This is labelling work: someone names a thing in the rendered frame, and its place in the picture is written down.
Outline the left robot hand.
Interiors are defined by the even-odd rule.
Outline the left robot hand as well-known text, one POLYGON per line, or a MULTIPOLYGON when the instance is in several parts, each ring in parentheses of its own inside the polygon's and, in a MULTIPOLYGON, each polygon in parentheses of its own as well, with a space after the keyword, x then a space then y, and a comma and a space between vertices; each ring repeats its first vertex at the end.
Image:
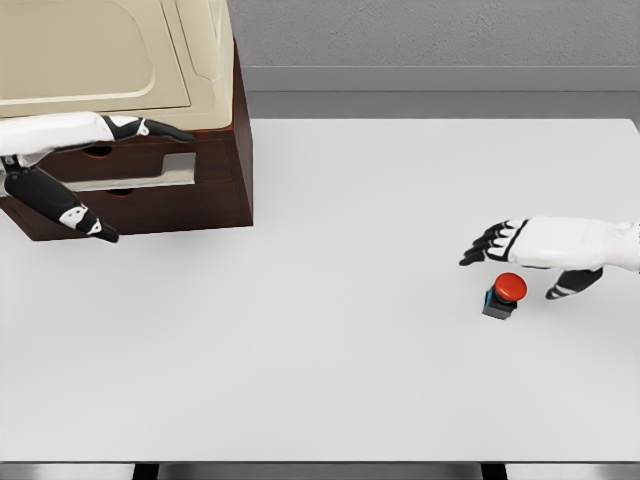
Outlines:
POLYGON ((63 183, 38 164, 60 151, 80 150, 99 142, 135 136, 164 137, 188 143, 195 136, 144 117, 70 112, 0 121, 0 173, 4 191, 46 219, 110 243, 119 233, 104 224, 63 183))

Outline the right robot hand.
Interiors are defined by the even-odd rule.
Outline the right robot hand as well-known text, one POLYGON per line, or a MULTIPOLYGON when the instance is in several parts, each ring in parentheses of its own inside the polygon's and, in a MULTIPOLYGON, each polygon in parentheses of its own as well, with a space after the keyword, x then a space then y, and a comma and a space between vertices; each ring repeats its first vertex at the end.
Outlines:
POLYGON ((621 268, 619 230, 628 223, 546 216, 507 220, 489 227, 474 240, 459 264, 491 260, 525 268, 557 269, 561 274, 545 294, 546 299, 557 300, 592 286, 606 267, 621 268))

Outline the brown cabinet with beige top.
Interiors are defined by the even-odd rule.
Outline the brown cabinet with beige top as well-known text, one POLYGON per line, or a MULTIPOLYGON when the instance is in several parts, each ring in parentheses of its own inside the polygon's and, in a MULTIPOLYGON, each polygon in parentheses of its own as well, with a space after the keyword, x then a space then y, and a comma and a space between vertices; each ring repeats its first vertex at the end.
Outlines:
MULTIPOLYGON (((91 111, 225 142, 253 219, 253 142, 226 0, 0 0, 0 121, 91 111)), ((2 186, 0 210, 35 241, 91 237, 2 186)))

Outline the plain brown drawer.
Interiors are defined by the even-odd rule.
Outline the plain brown drawer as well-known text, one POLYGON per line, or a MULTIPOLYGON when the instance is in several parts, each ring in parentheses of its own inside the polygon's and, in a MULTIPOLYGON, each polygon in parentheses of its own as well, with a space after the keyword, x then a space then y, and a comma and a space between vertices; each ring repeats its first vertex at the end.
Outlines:
POLYGON ((139 188, 121 196, 80 192, 98 218, 123 235, 251 226, 247 199, 233 182, 139 188))

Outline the brown drawer with silver gap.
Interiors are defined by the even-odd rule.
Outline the brown drawer with silver gap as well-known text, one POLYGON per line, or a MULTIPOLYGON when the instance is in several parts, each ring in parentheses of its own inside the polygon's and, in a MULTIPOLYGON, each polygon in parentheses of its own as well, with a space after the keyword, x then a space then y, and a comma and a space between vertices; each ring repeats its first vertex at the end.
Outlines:
POLYGON ((136 137, 49 155, 38 167, 77 191, 228 181, 232 169, 221 139, 192 143, 136 137))

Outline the red push-button switch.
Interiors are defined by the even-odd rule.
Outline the red push-button switch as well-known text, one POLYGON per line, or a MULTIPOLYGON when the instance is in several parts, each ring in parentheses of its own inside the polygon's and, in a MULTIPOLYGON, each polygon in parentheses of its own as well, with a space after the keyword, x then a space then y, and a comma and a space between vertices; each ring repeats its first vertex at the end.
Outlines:
POLYGON ((486 291, 482 313, 506 320, 518 308, 518 302, 527 292, 528 287, 522 277, 511 272, 502 273, 486 291))

